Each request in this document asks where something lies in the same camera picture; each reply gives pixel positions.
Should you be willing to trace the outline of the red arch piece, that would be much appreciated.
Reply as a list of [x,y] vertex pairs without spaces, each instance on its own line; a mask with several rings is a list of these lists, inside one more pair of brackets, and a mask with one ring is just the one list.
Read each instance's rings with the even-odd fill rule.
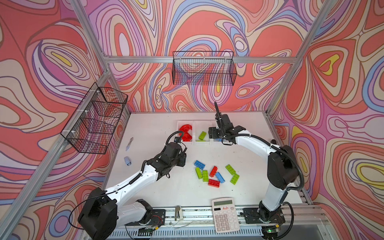
[[179,130],[182,131],[183,133],[188,133],[189,131],[192,131],[193,127],[190,124],[185,124],[182,125]]

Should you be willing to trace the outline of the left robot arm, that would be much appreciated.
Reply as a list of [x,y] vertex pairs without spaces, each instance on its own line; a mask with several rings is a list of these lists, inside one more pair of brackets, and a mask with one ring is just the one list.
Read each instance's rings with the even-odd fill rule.
[[105,240],[115,228],[127,224],[148,224],[154,217],[153,208],[139,199],[127,205],[143,188],[168,177],[173,167],[184,167],[187,147],[182,143],[184,132],[176,131],[166,140],[162,151],[143,161],[141,169],[121,183],[106,190],[94,189],[78,216],[78,223],[93,240]]

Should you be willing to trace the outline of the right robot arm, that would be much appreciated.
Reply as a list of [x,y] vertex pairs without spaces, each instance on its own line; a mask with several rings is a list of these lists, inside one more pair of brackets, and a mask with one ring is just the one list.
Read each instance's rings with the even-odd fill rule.
[[217,123],[209,128],[210,139],[220,139],[223,145],[240,145],[267,161],[267,178],[270,182],[266,195],[259,203],[258,216],[263,223],[270,222],[278,213],[289,191],[304,187],[304,175],[293,149],[279,146],[275,140],[267,141],[251,134],[242,126],[234,126],[227,114],[222,114],[215,103]]

